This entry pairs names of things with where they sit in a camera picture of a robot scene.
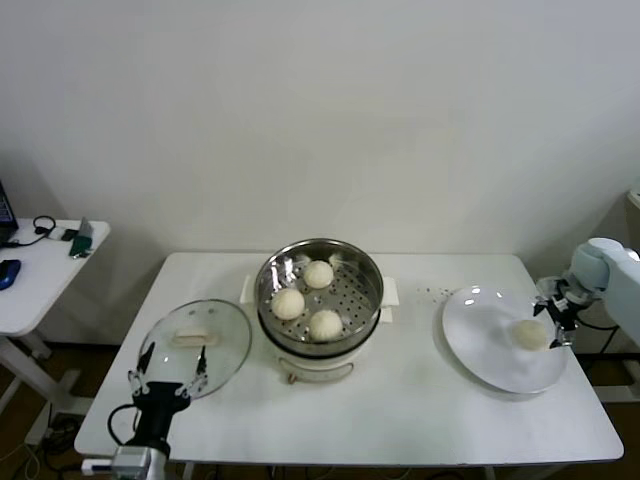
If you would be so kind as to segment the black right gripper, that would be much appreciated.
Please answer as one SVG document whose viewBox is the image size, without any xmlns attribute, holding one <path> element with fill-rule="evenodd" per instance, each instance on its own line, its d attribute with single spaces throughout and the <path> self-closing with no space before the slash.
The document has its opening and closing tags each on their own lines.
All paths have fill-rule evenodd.
<svg viewBox="0 0 640 480">
<path fill-rule="evenodd" d="M 533 315 L 547 311 L 555 323 L 555 337 L 549 344 L 550 349 L 572 347 L 575 340 L 575 328 L 578 325 L 578 313 L 582 306 L 567 299 L 562 293 L 552 293 L 549 297 L 537 296 L 533 304 Z"/>
</svg>

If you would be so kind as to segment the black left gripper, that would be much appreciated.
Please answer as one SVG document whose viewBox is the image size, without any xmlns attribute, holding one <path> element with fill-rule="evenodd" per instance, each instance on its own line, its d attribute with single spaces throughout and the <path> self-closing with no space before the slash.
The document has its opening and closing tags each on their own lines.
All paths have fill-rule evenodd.
<svg viewBox="0 0 640 480">
<path fill-rule="evenodd" d="M 201 347 L 195 375 L 183 386 L 181 394 L 176 394 L 180 389 L 179 383 L 150 382 L 147 385 L 144 375 L 153 351 L 154 343 L 151 342 L 139 355 L 136 368 L 128 371 L 131 394 L 135 397 L 134 405 L 140 411 L 130 445 L 169 450 L 167 439 L 174 415 L 186 410 L 191 404 L 191 398 L 199 397 L 208 385 L 206 346 Z"/>
</svg>

